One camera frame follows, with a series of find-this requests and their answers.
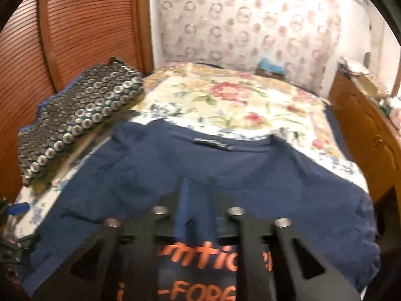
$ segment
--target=wooden louvered door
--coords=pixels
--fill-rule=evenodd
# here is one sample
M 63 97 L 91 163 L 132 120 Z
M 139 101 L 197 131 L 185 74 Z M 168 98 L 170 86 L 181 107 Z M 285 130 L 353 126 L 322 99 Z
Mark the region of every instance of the wooden louvered door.
M 149 0 L 24 0 L 0 33 L 0 197 L 22 184 L 19 128 L 87 67 L 117 56 L 153 70 Z

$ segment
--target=navy blue t-shirt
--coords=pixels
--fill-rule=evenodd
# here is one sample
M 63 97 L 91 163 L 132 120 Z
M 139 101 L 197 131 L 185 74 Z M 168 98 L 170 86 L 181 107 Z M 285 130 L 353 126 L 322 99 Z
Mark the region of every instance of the navy blue t-shirt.
M 232 150 L 200 145 L 196 138 L 218 140 Z M 309 246 L 355 288 L 364 288 L 378 271 L 372 201 L 361 188 L 275 136 L 224 139 L 158 120 L 147 126 L 120 123 L 71 179 L 38 228 L 42 240 L 29 259 L 23 288 L 32 294 L 105 218 L 136 218 L 172 192 L 180 177 L 186 178 L 176 218 L 181 243 L 159 252 L 161 300 L 235 294 L 235 249 L 215 243 L 207 219 L 204 192 L 211 177 L 218 191 L 254 216 L 290 218 Z M 189 217 L 198 246 L 185 244 L 182 223 Z M 267 250 L 263 257 L 271 270 Z

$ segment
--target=circle-patterned fabric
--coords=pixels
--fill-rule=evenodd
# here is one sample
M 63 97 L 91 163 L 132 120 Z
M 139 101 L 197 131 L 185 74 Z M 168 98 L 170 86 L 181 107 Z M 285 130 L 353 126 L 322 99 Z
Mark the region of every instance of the circle-patterned fabric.
M 45 101 L 36 122 L 19 132 L 23 184 L 41 177 L 58 154 L 143 92 L 142 74 L 113 57 L 85 70 L 63 92 Z

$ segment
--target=bolt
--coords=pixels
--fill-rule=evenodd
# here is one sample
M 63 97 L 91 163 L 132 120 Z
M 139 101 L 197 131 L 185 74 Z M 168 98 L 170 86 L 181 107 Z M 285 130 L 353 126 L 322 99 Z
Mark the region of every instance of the bolt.
M 157 215 L 166 215 L 168 212 L 168 208 L 164 206 L 154 206 L 152 212 Z
M 245 210 L 241 207 L 231 207 L 228 208 L 227 212 L 232 216 L 238 216 L 238 215 L 243 215 L 245 213 Z
M 288 218 L 279 218 L 274 221 L 274 225 L 278 228 L 286 228 L 290 226 L 292 223 Z
M 104 221 L 104 225 L 110 228 L 119 228 L 121 223 L 116 218 L 107 218 L 107 220 Z

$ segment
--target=wooden dresser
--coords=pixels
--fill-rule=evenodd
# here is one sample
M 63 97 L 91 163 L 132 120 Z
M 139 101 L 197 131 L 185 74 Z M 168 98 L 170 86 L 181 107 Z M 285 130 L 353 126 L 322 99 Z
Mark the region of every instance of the wooden dresser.
M 329 101 L 348 149 L 365 174 L 373 201 L 378 202 L 394 187 L 401 210 L 400 137 L 357 84 L 338 72 Z

